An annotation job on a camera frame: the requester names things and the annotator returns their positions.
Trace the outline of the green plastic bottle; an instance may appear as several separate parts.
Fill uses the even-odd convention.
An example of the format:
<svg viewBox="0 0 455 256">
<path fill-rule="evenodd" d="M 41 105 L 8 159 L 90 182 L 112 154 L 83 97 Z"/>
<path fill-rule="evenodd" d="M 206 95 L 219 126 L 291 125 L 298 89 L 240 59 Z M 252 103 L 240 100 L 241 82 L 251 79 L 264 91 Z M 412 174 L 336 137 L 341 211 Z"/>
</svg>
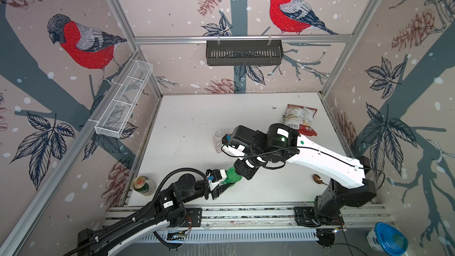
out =
<svg viewBox="0 0 455 256">
<path fill-rule="evenodd" d="M 225 184 L 237 183 L 242 180 L 242 176 L 237 174 L 235 167 L 231 167 L 227 170 L 221 170 L 220 172 L 222 175 L 222 181 L 220 182 L 221 186 Z"/>
</svg>

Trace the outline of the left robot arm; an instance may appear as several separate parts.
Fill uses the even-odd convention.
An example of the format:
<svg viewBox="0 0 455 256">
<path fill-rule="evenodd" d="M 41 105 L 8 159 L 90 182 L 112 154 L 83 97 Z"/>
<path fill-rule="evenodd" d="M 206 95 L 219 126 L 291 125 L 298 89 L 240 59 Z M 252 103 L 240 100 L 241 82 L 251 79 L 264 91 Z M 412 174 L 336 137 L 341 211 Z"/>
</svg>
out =
<svg viewBox="0 0 455 256">
<path fill-rule="evenodd" d="M 135 213 L 97 231 L 84 229 L 78 234 L 78 245 L 67 252 L 72 256 L 115 256 L 142 237 L 169 226 L 181 225 L 186 217 L 185 204 L 198 198 L 218 197 L 228 185 L 225 169 L 179 168 L 167 174 L 158 185 L 150 202 Z"/>
</svg>

